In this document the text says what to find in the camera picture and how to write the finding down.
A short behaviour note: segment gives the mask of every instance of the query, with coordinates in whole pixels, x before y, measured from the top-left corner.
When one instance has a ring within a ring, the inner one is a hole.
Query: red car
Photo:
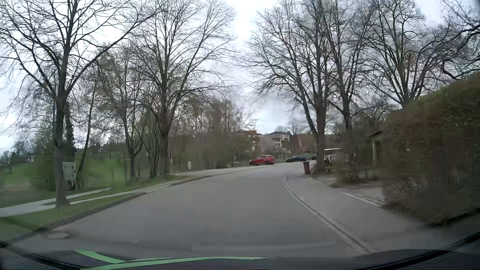
[[[261,155],[250,161],[250,165],[257,166],[258,164],[273,165],[275,158],[271,155]]]

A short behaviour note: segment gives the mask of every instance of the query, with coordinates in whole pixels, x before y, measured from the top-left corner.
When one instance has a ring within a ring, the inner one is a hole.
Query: manhole cover
[[[47,234],[48,239],[65,239],[69,237],[70,234],[66,232],[55,232]]]

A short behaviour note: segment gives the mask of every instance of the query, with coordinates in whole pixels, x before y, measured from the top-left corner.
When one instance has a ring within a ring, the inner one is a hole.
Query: evergreen tree
[[[65,161],[75,161],[75,137],[73,136],[73,124],[70,116],[70,105],[65,104]]]

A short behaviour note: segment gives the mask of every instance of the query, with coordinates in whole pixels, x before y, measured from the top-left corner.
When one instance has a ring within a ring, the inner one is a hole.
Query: car hood
[[[319,270],[319,269],[465,269],[480,265],[480,256],[426,249],[392,250],[358,257],[192,257],[127,258],[92,250],[45,254],[18,254],[3,248],[0,269],[95,269],[95,270]]]

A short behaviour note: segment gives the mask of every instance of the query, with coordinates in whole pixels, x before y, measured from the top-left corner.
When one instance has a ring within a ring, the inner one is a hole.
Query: green line
[[[102,261],[106,261],[106,262],[109,262],[109,263],[121,263],[121,262],[125,262],[124,260],[119,260],[119,259],[115,259],[115,258],[110,258],[110,257],[107,257],[107,256],[103,256],[101,254],[98,254],[97,252],[95,251],[90,251],[90,250],[76,250],[76,252],[82,254],[82,255],[85,255],[85,256],[88,256],[90,258],[94,258],[94,259],[97,259],[97,260],[102,260]]]
[[[208,259],[240,259],[240,260],[257,260],[265,259],[266,257],[199,257],[199,258],[182,258],[182,259],[171,259],[171,260],[158,260],[158,261],[142,261],[142,262],[130,262],[122,264],[112,264],[99,266],[94,268],[84,268],[82,270],[113,270],[113,269],[122,269],[130,268],[137,266],[148,266],[156,264],[166,264],[166,263],[176,263],[176,262],[187,262],[187,261],[197,261],[197,260],[208,260]]]
[[[163,257],[163,258],[146,258],[146,259],[136,259],[136,260],[129,260],[129,261],[139,261],[139,260],[165,260],[165,259],[170,259],[173,257]]]

